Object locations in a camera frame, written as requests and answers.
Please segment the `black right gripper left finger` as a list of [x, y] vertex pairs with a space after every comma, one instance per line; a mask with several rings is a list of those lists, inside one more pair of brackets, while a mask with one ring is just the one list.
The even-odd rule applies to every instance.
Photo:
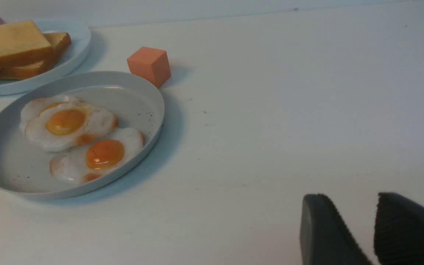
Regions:
[[303, 197], [300, 250], [303, 265], [372, 264], [325, 194]]

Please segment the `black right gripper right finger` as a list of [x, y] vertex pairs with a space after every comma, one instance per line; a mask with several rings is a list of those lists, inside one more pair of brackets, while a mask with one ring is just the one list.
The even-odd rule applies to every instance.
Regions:
[[374, 250], [382, 265], [424, 265], [424, 206], [395, 192], [380, 192]]

